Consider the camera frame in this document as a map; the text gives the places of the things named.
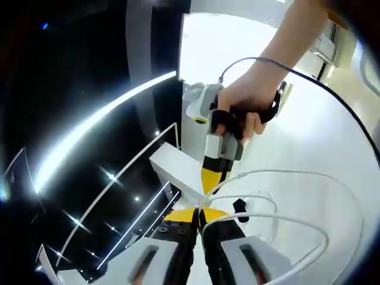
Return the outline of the person's right hand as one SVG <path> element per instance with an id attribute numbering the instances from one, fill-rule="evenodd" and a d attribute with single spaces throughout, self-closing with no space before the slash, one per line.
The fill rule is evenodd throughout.
<path id="1" fill-rule="evenodd" d="M 287 71 L 269 62 L 256 61 L 241 77 L 218 94 L 218 109 L 229 111 L 236 107 L 247 112 L 243 127 L 242 143 L 255 134 L 262 134 L 266 124 L 257 111 L 272 106 L 276 90 Z"/>

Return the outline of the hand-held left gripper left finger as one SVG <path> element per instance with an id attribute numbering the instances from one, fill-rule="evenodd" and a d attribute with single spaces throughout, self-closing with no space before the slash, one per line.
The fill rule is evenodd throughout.
<path id="1" fill-rule="evenodd" d="M 166 217 L 150 237 L 142 237 L 108 262 L 95 284 L 186 284 L 194 261 L 197 210 L 185 218 Z"/>

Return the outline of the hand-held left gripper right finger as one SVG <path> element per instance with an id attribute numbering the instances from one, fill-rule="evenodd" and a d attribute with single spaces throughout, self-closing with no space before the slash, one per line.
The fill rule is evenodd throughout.
<path id="1" fill-rule="evenodd" d="M 199 211 L 205 263 L 213 284 L 265 284 L 292 270 L 290 260 L 256 236 L 246 236 L 234 219 L 211 221 L 227 213 Z"/>

